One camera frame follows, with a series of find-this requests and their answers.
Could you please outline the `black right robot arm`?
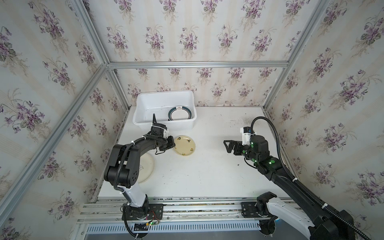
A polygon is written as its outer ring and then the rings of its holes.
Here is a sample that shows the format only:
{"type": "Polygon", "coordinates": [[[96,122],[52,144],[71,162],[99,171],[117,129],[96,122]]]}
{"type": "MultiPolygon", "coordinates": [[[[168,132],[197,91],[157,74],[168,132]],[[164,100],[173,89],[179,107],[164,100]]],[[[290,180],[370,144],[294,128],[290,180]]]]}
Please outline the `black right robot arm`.
{"type": "Polygon", "coordinates": [[[241,141],[225,140],[228,153],[243,156],[253,163],[253,168],[269,181],[281,188],[301,208],[287,206],[276,194],[266,192],[257,197],[256,202],[243,204],[242,215],[251,218],[255,215],[269,217],[262,227],[263,234],[271,234],[269,228],[275,219],[282,219],[298,230],[309,240],[354,240],[353,217],[346,211],[337,211],[332,206],[313,195],[278,158],[271,156],[268,141],[259,135],[251,136],[249,144],[241,141]]]}

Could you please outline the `large cream plate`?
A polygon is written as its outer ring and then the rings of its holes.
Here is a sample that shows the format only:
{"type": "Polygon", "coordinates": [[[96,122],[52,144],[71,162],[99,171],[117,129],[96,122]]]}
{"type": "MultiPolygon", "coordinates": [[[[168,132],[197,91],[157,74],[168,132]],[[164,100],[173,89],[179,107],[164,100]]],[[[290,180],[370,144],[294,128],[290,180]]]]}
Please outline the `large cream plate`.
{"type": "Polygon", "coordinates": [[[155,170],[155,159],[152,155],[146,153],[140,158],[139,184],[148,180],[155,170]]]}

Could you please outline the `small yellow floral plate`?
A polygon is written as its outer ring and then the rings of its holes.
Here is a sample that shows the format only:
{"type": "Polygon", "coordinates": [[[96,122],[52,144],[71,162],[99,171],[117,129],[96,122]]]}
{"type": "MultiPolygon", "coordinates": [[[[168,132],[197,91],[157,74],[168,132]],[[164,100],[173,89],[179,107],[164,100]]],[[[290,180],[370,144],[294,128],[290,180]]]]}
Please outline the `small yellow floral plate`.
{"type": "Polygon", "coordinates": [[[176,137],[174,141],[174,150],[178,155],[189,156],[196,150],[196,143],[191,137],[182,135],[176,137]]]}

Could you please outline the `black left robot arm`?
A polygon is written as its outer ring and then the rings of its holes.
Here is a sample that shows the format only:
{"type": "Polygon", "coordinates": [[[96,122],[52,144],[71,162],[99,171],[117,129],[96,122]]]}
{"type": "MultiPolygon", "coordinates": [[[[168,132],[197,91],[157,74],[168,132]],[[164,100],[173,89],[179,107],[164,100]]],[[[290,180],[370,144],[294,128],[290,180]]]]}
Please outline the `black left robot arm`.
{"type": "Polygon", "coordinates": [[[165,138],[162,135],[146,134],[127,145],[113,147],[104,180],[127,200],[122,207],[124,217],[144,219],[150,211],[148,196],[138,183],[142,155],[151,150],[159,150],[162,154],[175,145],[173,136],[165,138]]]}

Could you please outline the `green red rimmed plate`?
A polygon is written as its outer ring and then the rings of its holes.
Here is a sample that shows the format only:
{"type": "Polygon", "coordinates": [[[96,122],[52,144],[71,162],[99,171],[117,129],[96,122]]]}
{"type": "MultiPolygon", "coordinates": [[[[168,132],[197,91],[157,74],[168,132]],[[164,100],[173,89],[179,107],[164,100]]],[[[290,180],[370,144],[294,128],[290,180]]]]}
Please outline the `green red rimmed plate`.
{"type": "Polygon", "coordinates": [[[192,111],[185,106],[173,107],[168,113],[169,121],[189,120],[192,117],[192,111]]]}

